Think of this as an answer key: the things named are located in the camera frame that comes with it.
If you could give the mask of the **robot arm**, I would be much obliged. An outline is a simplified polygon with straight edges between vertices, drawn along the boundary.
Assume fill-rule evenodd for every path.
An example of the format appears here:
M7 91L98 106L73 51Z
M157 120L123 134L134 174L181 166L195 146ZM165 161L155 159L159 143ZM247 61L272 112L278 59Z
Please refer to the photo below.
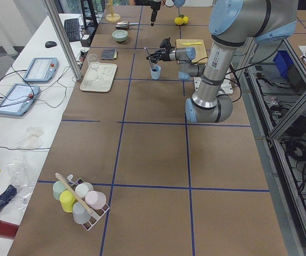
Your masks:
M151 26L154 26L155 22L156 22L156 17L158 15L158 11L160 10L161 7L161 0L152 0L150 3L150 7L152 10L152 14L151 14ZM181 6L183 6L186 2L186 0L172 0L174 6L176 6L177 8L180 8Z
M193 47L174 48L165 39L160 50L149 54L150 63L178 61L178 77L200 77L200 85L186 99L188 123L219 123L232 113L233 102L221 85L237 48L252 37L255 43L283 40L295 32L297 1L218 1L212 10L209 31L213 39L205 65L196 65Z

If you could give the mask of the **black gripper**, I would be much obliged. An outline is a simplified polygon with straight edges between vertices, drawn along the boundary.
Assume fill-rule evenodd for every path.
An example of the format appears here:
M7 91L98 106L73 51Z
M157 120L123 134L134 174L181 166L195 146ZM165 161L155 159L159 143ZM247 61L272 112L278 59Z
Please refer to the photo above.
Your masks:
M147 60L152 60L153 62L158 61L174 61L175 60L175 48L171 49L161 49L157 50L152 54L147 54Z
M160 1L151 1L151 26L154 26L158 11L160 10Z

